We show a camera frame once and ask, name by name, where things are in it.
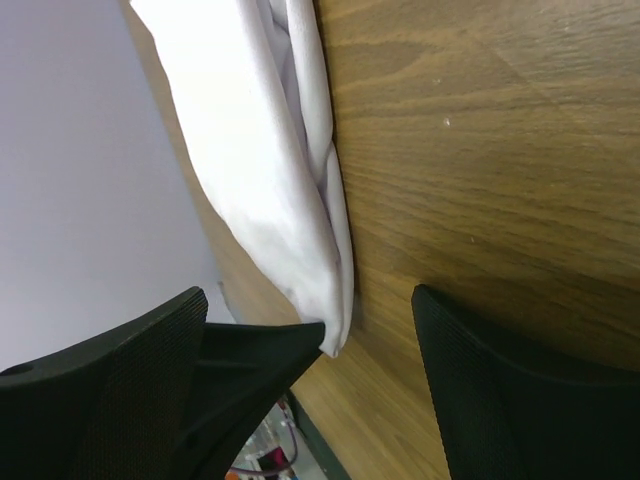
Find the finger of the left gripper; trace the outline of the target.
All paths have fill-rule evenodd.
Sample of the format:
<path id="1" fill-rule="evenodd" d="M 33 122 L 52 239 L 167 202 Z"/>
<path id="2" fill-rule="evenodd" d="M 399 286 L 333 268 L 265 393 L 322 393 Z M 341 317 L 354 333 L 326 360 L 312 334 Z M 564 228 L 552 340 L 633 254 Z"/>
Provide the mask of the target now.
<path id="1" fill-rule="evenodd" d="M 322 323 L 207 323 L 187 401 L 187 477 L 222 479 L 271 408 L 321 354 Z"/>

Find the white t shirt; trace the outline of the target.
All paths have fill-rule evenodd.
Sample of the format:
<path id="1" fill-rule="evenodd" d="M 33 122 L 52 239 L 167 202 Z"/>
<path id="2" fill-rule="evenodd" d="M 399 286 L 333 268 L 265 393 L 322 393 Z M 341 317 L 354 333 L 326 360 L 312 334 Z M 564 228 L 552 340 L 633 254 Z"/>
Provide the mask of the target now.
<path id="1" fill-rule="evenodd" d="M 349 336 L 354 260 L 328 75 L 309 1 L 135 1 L 197 179 L 324 353 Z"/>

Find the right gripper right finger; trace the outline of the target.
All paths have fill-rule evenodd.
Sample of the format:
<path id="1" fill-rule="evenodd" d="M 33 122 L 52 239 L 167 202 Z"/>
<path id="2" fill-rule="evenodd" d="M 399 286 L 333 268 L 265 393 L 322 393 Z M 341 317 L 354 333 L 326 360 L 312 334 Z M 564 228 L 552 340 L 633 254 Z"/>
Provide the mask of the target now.
<path id="1" fill-rule="evenodd" d="M 425 285 L 411 305 L 452 478 L 638 478 L 638 373 L 545 347 Z"/>

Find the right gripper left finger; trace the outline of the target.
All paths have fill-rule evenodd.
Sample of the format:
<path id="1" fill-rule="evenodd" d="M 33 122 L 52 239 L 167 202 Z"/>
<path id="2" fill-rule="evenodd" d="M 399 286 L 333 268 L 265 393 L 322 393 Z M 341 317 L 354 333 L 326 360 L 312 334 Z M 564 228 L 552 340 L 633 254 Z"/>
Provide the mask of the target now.
<path id="1" fill-rule="evenodd" d="M 208 303 L 192 287 L 1 374 L 4 479 L 166 479 Z"/>

